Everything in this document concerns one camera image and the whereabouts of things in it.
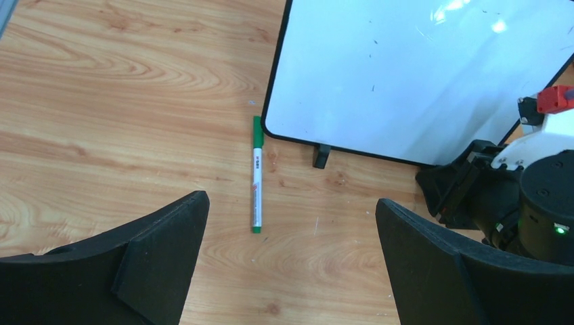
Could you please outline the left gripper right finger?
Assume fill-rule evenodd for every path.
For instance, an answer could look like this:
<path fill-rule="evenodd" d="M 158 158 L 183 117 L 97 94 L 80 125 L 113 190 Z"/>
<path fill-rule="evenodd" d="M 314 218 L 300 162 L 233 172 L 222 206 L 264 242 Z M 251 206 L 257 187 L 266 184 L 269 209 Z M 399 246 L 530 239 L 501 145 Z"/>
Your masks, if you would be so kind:
<path fill-rule="evenodd" d="M 382 198 L 376 225 L 402 324 L 572 324 L 573 268 L 500 251 Z"/>

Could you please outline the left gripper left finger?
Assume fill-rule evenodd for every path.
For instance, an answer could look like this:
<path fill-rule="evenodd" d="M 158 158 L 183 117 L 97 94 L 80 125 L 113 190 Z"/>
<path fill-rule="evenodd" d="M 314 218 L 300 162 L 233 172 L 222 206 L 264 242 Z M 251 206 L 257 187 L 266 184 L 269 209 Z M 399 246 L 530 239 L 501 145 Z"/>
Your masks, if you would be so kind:
<path fill-rule="evenodd" d="M 192 192 L 43 255 L 1 259 L 2 324 L 178 324 L 210 201 Z"/>

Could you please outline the green whiteboard marker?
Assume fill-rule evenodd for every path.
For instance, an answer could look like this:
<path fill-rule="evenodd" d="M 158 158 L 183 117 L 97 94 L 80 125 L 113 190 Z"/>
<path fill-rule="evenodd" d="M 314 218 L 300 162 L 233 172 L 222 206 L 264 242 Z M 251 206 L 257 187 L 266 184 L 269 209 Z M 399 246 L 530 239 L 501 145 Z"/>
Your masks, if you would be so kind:
<path fill-rule="evenodd" d="M 252 192 L 253 192 L 253 218 L 252 218 L 252 232 L 260 234 L 263 225 L 263 144 L 264 133 L 261 125 L 261 117 L 253 117 L 253 179 L 252 179 Z"/>

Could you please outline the white whiteboard black frame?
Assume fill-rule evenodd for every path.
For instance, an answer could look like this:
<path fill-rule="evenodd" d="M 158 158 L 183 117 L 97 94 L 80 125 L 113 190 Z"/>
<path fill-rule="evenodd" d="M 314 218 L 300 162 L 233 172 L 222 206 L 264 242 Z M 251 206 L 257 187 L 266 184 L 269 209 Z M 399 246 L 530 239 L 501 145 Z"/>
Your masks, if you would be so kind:
<path fill-rule="evenodd" d="M 415 165 L 501 144 L 573 58 L 572 1 L 287 1 L 262 113 L 276 138 Z"/>

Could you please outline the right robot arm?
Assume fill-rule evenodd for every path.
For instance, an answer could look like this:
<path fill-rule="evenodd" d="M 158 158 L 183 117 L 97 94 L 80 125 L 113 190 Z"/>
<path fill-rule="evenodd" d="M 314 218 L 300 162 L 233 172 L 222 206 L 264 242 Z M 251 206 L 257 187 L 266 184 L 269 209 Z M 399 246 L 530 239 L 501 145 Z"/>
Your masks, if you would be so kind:
<path fill-rule="evenodd" d="M 573 265 L 573 151 L 511 170 L 491 166 L 502 150 L 474 140 L 448 165 L 419 171 L 429 213 L 447 228 L 482 231 L 501 251 Z"/>

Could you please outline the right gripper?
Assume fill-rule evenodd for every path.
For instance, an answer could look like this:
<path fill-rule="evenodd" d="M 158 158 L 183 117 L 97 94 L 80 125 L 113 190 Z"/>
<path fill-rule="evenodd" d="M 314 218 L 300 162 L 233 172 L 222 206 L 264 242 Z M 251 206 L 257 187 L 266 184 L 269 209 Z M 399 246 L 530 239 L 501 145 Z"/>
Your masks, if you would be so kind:
<path fill-rule="evenodd" d="M 476 139 L 452 162 L 421 169 L 416 174 L 429 213 L 445 227 L 476 230 L 467 211 L 465 197 L 479 173 L 498 154 L 498 146 Z"/>

